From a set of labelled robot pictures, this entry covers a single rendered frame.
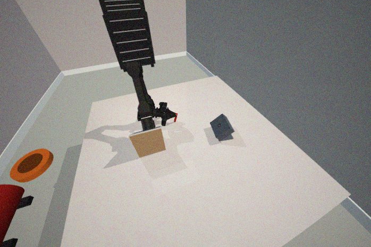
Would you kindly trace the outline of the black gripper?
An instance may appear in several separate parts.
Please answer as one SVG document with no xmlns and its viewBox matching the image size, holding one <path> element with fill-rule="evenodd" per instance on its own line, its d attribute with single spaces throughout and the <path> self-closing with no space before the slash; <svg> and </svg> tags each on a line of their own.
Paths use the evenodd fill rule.
<svg viewBox="0 0 371 247">
<path fill-rule="evenodd" d="M 155 118 L 157 117 L 161 117 L 162 118 L 162 126 L 165 126 L 166 125 L 166 121 L 170 118 L 173 118 L 173 117 L 176 117 L 176 113 L 175 112 L 172 112 L 171 110 L 169 110 L 169 108 L 167 108 L 164 112 L 165 114 L 159 114 L 158 113 L 158 107 L 155 108 L 155 111 L 154 111 L 154 116 Z"/>
</svg>

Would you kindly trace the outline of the dark grey square panel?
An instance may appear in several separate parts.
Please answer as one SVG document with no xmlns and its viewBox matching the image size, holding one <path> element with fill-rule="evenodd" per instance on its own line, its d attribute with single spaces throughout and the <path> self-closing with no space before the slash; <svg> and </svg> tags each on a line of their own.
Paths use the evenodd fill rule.
<svg viewBox="0 0 371 247">
<path fill-rule="evenodd" d="M 232 133 L 234 132 L 234 129 L 232 128 L 231 123 L 229 122 L 228 118 L 221 114 L 216 119 L 210 122 L 210 125 L 213 129 L 213 132 L 216 136 L 216 138 L 219 141 L 226 141 L 226 140 L 232 140 Z"/>
</svg>

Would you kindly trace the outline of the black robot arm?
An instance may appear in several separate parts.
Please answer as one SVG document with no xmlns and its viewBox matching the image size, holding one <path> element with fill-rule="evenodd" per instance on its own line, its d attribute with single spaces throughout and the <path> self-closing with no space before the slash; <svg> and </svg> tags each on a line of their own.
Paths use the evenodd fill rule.
<svg viewBox="0 0 371 247">
<path fill-rule="evenodd" d="M 143 131 L 154 129 L 155 123 L 152 118 L 154 118 L 155 104 L 151 99 L 151 96 L 147 93 L 147 89 L 143 80 L 142 65 L 138 61 L 133 61 L 126 63 L 124 67 L 128 75 L 132 77 L 137 93 L 137 98 L 139 102 L 137 108 L 138 109 L 137 120 L 141 121 Z M 159 105 L 160 107 L 158 108 L 159 110 L 158 113 L 164 115 L 165 114 L 164 111 L 166 110 L 167 106 L 164 102 L 160 102 Z"/>
</svg>

